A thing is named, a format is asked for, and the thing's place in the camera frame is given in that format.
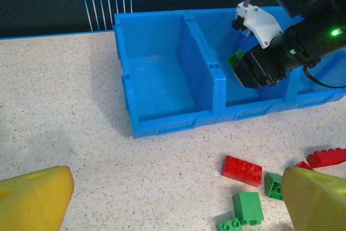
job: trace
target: black cable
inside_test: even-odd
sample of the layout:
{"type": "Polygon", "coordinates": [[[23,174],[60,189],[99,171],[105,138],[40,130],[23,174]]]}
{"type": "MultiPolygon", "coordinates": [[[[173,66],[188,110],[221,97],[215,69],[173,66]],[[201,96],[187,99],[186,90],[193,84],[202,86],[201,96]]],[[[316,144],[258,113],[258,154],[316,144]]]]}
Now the black cable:
{"type": "Polygon", "coordinates": [[[321,81],[319,81],[318,79],[316,79],[315,77],[313,77],[313,75],[310,74],[310,72],[308,72],[308,67],[304,66],[303,68],[304,74],[307,78],[309,78],[310,80],[312,80],[313,82],[315,82],[318,85],[327,87],[327,88],[332,88],[332,89],[343,89],[346,88],[345,86],[340,86],[340,87],[336,87],[336,86],[330,86],[330,85],[326,85],[324,83],[322,83],[321,81]]]}

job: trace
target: red lego brick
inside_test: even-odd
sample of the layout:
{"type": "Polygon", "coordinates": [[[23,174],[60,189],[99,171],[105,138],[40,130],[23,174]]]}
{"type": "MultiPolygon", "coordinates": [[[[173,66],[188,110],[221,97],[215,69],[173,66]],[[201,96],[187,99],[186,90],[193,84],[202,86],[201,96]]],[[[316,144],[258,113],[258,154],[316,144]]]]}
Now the red lego brick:
{"type": "Polygon", "coordinates": [[[337,165],[346,162],[346,149],[316,151],[308,156],[307,161],[312,168],[337,165]]]}
{"type": "Polygon", "coordinates": [[[262,166],[231,156],[225,157],[221,175],[255,187],[262,184],[262,166]]]}
{"type": "Polygon", "coordinates": [[[314,170],[312,169],[306,162],[304,161],[301,161],[300,163],[298,163],[296,165],[297,167],[300,167],[300,168],[304,168],[304,169],[308,169],[308,170],[314,170]]]}

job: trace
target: blue plastic bin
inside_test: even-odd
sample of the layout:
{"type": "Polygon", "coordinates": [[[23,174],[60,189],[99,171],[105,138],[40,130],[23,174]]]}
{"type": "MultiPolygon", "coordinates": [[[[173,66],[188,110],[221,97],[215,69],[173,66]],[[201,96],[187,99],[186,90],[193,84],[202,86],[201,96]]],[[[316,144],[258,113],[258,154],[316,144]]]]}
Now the blue plastic bin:
{"type": "MultiPolygon", "coordinates": [[[[264,8],[283,29],[290,19],[281,7],[264,8]]],[[[116,14],[125,102],[134,138],[218,122],[305,108],[340,100],[345,89],[328,89],[297,68],[274,87],[240,85],[227,63],[235,51],[258,44],[235,31],[235,9],[116,14]]],[[[325,57],[311,73],[332,85],[346,84],[346,51],[325,57]]]]}

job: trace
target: speckled countertop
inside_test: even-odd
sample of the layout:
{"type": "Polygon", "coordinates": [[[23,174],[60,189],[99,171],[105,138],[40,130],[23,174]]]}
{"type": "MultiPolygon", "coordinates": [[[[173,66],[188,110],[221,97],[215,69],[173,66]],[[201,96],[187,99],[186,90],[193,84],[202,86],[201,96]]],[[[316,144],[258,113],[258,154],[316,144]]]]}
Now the speckled countertop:
{"type": "MultiPolygon", "coordinates": [[[[216,230],[232,194],[259,191],[265,221],[292,230],[282,201],[221,176],[226,154],[282,174],[316,149],[346,147],[346,99],[133,140],[112,32],[0,41],[0,179],[67,165],[61,230],[216,230]]],[[[321,170],[346,177],[346,164],[321,170]]]]}

